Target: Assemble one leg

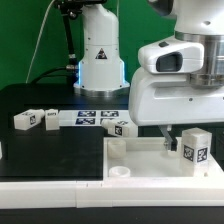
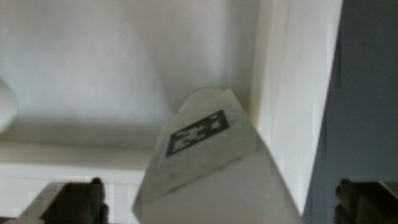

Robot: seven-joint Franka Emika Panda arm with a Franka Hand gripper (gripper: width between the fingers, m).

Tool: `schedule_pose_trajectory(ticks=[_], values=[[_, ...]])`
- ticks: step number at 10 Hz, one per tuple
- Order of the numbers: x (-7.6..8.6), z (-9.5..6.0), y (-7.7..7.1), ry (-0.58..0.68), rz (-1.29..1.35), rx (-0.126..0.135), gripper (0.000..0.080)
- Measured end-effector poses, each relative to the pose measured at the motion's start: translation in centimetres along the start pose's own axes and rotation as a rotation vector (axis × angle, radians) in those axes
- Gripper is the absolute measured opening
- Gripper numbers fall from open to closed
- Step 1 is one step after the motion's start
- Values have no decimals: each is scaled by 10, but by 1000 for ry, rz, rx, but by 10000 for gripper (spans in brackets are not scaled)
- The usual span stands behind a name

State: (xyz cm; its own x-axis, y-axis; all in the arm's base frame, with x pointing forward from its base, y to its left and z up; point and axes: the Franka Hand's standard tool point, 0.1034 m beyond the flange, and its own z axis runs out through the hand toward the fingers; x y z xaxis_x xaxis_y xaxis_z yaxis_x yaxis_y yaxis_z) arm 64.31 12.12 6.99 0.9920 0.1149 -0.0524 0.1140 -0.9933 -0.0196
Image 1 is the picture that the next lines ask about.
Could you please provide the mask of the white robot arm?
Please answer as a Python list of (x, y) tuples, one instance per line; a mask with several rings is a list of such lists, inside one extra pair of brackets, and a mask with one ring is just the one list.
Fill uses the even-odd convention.
[(129, 113), (139, 126), (224, 122), (224, 0), (147, 0), (174, 35), (139, 49)]

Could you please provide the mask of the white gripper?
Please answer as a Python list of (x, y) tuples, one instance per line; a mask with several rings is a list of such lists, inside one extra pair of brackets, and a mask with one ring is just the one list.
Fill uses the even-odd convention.
[(129, 114), (138, 126), (160, 125), (166, 149), (176, 151), (171, 125), (224, 122), (224, 87), (196, 88), (186, 75), (151, 75), (139, 68), (131, 83)]

